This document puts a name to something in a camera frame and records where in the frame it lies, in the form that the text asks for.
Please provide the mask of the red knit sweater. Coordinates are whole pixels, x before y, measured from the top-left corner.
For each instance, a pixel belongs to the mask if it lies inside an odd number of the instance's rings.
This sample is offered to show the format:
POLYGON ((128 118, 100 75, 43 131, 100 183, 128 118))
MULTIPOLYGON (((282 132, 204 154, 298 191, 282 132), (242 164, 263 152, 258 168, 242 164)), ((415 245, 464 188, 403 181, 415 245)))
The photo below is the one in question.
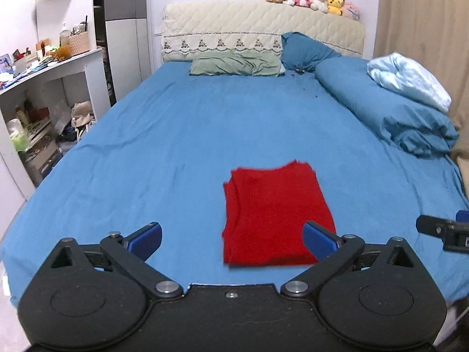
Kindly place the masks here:
POLYGON ((305 162, 294 160, 275 169, 237 168, 223 189, 226 265, 312 265, 317 259, 303 243, 305 223, 313 221, 335 232, 316 173, 305 162))

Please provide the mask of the blue rolled duvet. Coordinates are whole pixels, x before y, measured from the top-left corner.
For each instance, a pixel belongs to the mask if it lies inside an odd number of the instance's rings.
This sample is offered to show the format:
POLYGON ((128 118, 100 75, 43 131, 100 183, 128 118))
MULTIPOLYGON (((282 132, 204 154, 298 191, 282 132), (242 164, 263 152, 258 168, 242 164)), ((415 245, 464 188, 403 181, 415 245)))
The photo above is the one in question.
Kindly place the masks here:
POLYGON ((367 61, 341 56, 320 62, 318 81, 383 141, 418 157, 444 156, 459 133, 435 108, 379 86, 367 73, 367 61))

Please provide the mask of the white desk shelf unit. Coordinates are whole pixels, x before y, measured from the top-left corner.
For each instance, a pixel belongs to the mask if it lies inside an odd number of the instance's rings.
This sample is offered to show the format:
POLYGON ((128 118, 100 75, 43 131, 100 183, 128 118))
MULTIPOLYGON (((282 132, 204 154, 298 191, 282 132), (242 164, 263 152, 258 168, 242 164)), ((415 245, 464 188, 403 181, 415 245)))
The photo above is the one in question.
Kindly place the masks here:
POLYGON ((59 160, 57 135, 72 106, 91 101, 95 120, 111 108, 103 52, 96 48, 61 62, 43 62, 1 90, 1 159, 25 200, 59 160), (10 134, 25 131, 29 148, 17 152, 10 134))

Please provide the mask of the green tissue pack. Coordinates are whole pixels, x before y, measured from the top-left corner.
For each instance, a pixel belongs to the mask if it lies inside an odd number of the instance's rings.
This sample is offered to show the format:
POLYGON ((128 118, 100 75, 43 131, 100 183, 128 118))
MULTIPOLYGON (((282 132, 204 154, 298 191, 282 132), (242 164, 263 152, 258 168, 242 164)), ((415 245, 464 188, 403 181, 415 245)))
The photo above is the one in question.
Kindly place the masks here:
POLYGON ((10 141, 17 152, 25 152, 29 148, 29 137, 25 131, 11 133, 10 141))

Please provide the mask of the light blue blanket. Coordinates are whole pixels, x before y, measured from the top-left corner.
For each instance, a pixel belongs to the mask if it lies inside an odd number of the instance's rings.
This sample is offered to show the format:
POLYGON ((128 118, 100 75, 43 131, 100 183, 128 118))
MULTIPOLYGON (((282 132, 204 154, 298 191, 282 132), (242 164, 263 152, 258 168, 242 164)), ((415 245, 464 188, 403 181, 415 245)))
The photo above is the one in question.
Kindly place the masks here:
POLYGON ((415 60, 391 53, 370 60, 367 74, 381 87, 415 102, 449 112, 451 96, 439 80, 415 60))

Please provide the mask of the beige bag on floor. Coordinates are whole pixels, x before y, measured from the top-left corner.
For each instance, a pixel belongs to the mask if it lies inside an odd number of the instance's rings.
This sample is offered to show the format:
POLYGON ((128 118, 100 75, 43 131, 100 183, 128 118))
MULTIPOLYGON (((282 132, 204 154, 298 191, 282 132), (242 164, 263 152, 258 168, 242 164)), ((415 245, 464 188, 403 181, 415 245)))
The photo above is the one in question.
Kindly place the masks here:
POLYGON ((72 108, 72 127, 77 131, 89 130, 96 123, 91 101, 76 103, 72 108))

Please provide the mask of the beige curtain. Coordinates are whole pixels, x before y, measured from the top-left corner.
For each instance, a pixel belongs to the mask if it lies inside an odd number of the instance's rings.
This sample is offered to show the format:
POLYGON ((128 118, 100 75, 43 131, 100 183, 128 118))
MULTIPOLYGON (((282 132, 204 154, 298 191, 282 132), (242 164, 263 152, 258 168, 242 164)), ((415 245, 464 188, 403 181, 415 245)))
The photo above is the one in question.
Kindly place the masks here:
POLYGON ((393 52, 419 62, 450 94, 459 131, 451 158, 468 182, 468 0, 379 0, 374 55, 393 52))

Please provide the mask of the dark blue pillow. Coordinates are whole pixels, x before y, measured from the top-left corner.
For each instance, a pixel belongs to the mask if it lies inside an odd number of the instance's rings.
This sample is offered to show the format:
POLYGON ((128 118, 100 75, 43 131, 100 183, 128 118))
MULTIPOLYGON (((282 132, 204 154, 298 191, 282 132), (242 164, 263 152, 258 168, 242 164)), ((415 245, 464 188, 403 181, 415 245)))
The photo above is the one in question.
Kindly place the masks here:
POLYGON ((314 72, 322 61, 341 56, 322 42, 299 32, 284 33, 281 42, 281 62, 292 71, 314 72))

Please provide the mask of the orange plush on desk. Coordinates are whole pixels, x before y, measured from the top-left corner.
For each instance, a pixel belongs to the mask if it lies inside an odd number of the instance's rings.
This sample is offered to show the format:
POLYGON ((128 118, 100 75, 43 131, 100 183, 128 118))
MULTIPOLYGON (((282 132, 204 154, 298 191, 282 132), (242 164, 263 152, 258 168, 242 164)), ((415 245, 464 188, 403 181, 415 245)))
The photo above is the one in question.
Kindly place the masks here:
POLYGON ((59 46, 49 52, 49 55, 54 61, 64 61, 72 57, 72 48, 70 45, 59 46))

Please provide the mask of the light pink plush toy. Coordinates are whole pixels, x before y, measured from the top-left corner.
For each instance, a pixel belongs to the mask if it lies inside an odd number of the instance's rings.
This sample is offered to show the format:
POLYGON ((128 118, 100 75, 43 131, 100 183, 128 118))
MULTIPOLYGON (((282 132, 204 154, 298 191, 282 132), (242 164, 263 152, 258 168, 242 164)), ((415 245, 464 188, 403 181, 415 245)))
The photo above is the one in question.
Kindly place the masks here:
POLYGON ((353 2, 344 2, 342 16, 354 21, 360 21, 361 11, 353 2))

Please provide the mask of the woven basket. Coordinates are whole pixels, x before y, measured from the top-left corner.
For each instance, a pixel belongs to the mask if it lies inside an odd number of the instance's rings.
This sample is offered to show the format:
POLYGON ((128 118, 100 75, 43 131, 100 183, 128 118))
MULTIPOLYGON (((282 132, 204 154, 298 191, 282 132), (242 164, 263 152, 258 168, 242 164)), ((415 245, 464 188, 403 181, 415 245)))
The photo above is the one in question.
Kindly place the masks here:
POLYGON ((87 32, 71 35, 68 41, 72 56, 86 53, 91 49, 87 32))

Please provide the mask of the yellow pikachu plush toy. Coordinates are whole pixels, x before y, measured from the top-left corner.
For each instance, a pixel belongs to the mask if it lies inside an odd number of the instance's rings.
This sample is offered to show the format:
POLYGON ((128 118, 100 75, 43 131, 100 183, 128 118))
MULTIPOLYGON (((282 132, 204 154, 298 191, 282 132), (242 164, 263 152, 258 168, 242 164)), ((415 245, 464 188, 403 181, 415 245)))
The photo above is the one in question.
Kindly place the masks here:
POLYGON ((326 0, 327 2, 327 13, 334 14, 337 16, 343 15, 343 7, 345 0, 326 0))

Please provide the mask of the white dog plush toy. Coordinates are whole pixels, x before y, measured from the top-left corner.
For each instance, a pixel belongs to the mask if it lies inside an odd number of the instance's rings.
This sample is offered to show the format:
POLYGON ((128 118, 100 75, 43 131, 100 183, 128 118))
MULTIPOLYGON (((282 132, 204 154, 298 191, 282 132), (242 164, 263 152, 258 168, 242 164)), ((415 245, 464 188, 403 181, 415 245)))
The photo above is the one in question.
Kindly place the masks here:
POLYGON ((327 0, 310 0, 310 8, 314 11, 327 13, 327 0))

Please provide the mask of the green pillow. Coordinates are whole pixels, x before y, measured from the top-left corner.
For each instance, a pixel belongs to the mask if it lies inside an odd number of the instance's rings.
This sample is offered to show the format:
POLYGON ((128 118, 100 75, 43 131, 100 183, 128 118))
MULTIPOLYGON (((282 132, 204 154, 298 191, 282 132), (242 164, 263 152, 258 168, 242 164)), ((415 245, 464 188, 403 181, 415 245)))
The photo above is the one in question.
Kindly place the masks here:
POLYGON ((285 72, 280 57, 275 54, 229 50, 200 54, 192 60, 189 74, 279 76, 285 72))

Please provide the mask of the cream quilted headboard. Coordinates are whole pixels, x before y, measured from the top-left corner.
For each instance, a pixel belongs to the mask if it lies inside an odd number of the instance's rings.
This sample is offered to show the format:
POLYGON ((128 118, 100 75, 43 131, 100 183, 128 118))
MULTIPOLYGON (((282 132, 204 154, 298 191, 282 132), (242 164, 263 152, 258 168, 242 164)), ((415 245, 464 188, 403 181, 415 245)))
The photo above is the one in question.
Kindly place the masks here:
POLYGON ((163 10, 162 60, 227 50, 282 53, 281 36, 299 32, 344 56, 363 56, 365 28, 309 8, 269 2, 185 2, 163 10))

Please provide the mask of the grey white wardrobe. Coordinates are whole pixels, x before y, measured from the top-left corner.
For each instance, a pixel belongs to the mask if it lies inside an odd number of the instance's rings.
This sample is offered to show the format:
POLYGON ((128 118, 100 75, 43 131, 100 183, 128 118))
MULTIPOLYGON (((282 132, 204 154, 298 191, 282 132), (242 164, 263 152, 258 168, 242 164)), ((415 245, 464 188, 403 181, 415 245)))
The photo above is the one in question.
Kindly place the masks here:
POLYGON ((111 105, 151 75, 147 0, 93 0, 111 105))

